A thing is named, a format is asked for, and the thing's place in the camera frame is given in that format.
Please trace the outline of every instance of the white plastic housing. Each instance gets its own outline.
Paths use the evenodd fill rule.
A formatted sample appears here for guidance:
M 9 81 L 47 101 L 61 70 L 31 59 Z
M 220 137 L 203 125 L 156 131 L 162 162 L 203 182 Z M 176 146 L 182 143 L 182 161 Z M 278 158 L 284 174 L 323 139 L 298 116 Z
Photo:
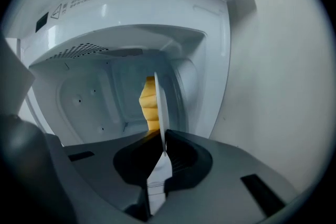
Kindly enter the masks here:
M 41 110 L 63 144 L 146 131 L 138 98 L 154 72 L 170 128 L 210 136 L 229 66 L 223 0 L 74 3 L 62 0 L 41 12 L 48 12 L 47 24 L 22 39 L 23 63 L 36 77 L 28 94 L 33 110 Z

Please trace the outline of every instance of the triangle warning symbol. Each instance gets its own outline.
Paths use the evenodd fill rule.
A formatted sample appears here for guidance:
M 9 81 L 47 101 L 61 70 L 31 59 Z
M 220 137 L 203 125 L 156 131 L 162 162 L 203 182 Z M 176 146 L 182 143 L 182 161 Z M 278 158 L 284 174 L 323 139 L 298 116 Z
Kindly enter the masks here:
M 62 4 L 59 4 L 59 6 L 55 9 L 55 11 L 52 13 L 50 18 L 58 19 L 59 14 L 61 13 L 61 7 L 62 7 Z

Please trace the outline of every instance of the white wall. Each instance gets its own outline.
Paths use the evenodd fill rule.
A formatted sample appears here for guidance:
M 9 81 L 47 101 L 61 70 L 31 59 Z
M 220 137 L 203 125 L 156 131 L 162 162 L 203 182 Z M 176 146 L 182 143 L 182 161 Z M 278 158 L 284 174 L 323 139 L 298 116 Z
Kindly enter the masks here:
M 225 97 L 211 138 L 309 187 L 334 145 L 331 29 L 318 0 L 237 0 Z

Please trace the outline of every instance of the gray plastic panel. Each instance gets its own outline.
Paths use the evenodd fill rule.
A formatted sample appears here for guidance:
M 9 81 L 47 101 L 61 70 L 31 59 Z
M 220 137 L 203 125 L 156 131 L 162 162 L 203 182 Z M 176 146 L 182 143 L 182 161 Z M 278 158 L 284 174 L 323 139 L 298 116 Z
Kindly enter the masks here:
M 107 203 L 89 186 L 72 165 L 58 137 L 46 134 L 46 139 L 55 171 L 78 223 L 141 223 Z
M 77 172 L 92 189 L 108 203 L 120 210 L 137 204 L 141 187 L 129 185 L 120 177 L 113 165 L 117 151 L 146 136 L 146 132 L 125 138 L 64 147 L 67 155 L 91 151 L 94 156 L 72 162 Z
M 240 180 L 251 174 L 257 174 L 285 204 L 297 196 L 282 176 L 245 151 L 174 132 L 207 149 L 212 155 L 213 167 L 195 188 L 170 192 L 150 223 L 257 223 L 265 216 Z

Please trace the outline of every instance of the yellow object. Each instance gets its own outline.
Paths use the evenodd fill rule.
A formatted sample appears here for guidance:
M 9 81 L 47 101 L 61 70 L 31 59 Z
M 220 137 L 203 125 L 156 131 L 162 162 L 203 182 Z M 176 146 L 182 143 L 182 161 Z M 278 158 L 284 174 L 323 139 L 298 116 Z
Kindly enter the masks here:
M 141 92 L 139 103 L 142 109 L 142 113 L 147 120 L 148 130 L 156 131 L 160 129 L 154 77 L 146 78 L 146 83 Z

